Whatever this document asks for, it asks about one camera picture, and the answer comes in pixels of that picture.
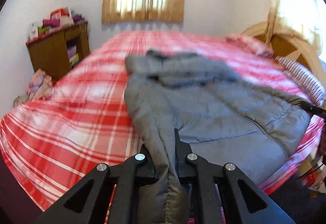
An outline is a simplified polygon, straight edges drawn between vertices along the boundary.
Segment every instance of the gray jacket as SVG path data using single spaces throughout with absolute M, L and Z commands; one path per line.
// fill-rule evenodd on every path
M 159 181 L 140 190 L 138 223 L 181 224 L 189 198 L 175 171 L 174 128 L 211 163 L 236 164 L 256 184 L 298 147 L 311 116 L 300 97 L 241 79 L 222 61 L 193 53 L 128 56 L 124 99 Z

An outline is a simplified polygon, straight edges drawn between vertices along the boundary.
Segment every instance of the bed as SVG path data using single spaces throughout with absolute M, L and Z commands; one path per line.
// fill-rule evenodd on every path
M 139 151 L 141 140 L 123 100 L 128 79 L 124 59 L 128 53 L 143 54 L 153 48 L 167 54 L 193 51 L 222 59 L 254 84 L 308 100 L 273 60 L 242 52 L 222 39 L 176 32 L 119 34 L 60 79 L 47 97 L 18 106 L 1 120 L 0 149 L 5 164 L 1 170 L 6 171 L 1 175 L 6 183 L 14 177 L 21 186 L 16 196 L 18 201 L 29 201 L 30 213 L 24 214 L 29 214 L 30 221 L 95 165 L 116 165 Z M 322 126 L 323 120 L 313 116 L 295 154 L 260 185 L 266 194 L 293 175 L 316 148 Z M 11 197 L 11 188 L 17 189 L 17 183 L 1 185 L 1 206 L 14 223 L 27 223 L 27 216 L 15 214 L 15 209 L 22 207 L 15 203 L 17 197 Z

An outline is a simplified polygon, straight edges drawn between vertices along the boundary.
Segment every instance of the pillow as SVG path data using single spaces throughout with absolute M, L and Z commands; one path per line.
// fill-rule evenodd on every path
M 300 86 L 312 101 L 322 107 L 325 100 L 325 89 L 319 80 L 303 65 L 286 57 L 276 57 L 275 61 L 287 70 L 293 81 Z
M 252 53 L 260 57 L 271 57 L 274 54 L 272 48 L 253 37 L 231 34 L 227 35 L 225 40 L 228 43 L 232 43 L 238 47 L 241 47 L 244 52 Z

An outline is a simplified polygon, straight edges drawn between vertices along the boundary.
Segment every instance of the drawer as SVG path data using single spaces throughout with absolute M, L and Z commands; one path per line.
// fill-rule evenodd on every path
M 80 35 L 80 28 L 73 28 L 69 29 L 65 32 L 65 39 L 66 41 L 72 40 L 74 38 L 77 38 Z

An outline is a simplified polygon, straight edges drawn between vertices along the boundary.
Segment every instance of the wooden cabinet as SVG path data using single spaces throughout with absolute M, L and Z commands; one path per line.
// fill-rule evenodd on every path
M 76 45 L 79 61 L 89 55 L 87 23 L 83 22 L 52 33 L 26 44 L 36 72 L 44 70 L 54 79 L 60 79 L 71 70 L 67 45 Z

